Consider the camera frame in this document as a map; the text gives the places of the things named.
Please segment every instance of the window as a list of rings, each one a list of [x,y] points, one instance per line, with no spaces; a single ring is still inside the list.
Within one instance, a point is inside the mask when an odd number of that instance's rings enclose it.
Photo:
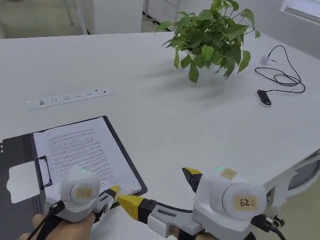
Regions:
[[[287,0],[284,11],[320,24],[320,0]]]

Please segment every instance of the clipboard clip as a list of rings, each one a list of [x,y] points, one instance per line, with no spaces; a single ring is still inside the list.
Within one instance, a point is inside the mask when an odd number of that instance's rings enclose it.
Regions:
[[[35,170],[38,176],[39,187],[41,190],[52,185],[47,156],[41,156],[34,161]]]

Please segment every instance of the hand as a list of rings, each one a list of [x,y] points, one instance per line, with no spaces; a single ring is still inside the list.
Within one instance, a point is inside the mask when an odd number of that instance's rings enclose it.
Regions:
[[[180,229],[175,226],[172,226],[170,227],[170,233],[176,238],[178,238]],[[218,240],[218,239],[212,236],[210,233],[200,232],[196,235],[195,240]]]
[[[45,216],[37,214],[32,218],[33,228],[36,228]],[[95,222],[95,215],[90,214],[86,219],[77,223],[62,221],[46,238],[46,240],[88,240],[92,225]],[[36,233],[32,240],[36,240],[39,234]],[[24,233],[19,240],[27,240],[30,233]]]

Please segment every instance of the clipboard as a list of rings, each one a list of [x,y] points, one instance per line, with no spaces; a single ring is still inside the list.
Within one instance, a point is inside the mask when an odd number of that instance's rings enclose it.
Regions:
[[[115,142],[117,143],[125,160],[127,161],[129,167],[131,168],[133,174],[135,175],[141,186],[141,191],[136,193],[135,195],[140,196],[145,194],[148,191],[147,186],[142,180],[134,163],[130,159],[125,147],[121,143],[119,137],[116,134],[116,131],[114,130],[113,126],[106,116],[90,118],[83,121],[65,124],[64,126],[82,123],[101,117],[103,117],[105,124],[109,128],[109,131],[111,132]],[[4,239],[18,239],[21,234],[32,232],[32,217],[36,214],[44,213],[44,205],[46,200],[44,188],[46,186],[52,185],[52,181],[50,181],[51,178],[49,178],[49,182],[43,182],[42,172],[39,165],[40,160],[45,162],[47,161],[46,156],[37,155],[33,133],[8,138],[0,143],[0,206],[2,216],[0,218],[0,236],[3,236]],[[34,161],[36,177],[39,184],[39,194],[20,202],[12,203],[11,193],[7,189],[7,183],[10,177],[9,169],[14,166],[29,163],[32,161]]]

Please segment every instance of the handwritten label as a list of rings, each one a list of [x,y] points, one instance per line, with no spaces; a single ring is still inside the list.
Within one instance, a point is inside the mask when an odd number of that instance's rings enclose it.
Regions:
[[[92,197],[92,189],[80,187],[76,190],[75,196],[80,199],[90,199]]]
[[[232,169],[230,169],[230,168],[226,168],[226,169],[220,174],[220,176],[221,176],[221,177],[224,177],[224,178],[226,178],[226,179],[229,179],[229,180],[231,181],[232,179],[235,178],[235,176],[236,176],[237,174],[238,174],[237,171],[234,171],[234,170],[232,170]]]
[[[237,211],[256,211],[258,209],[258,199],[256,196],[234,196],[234,209]]]

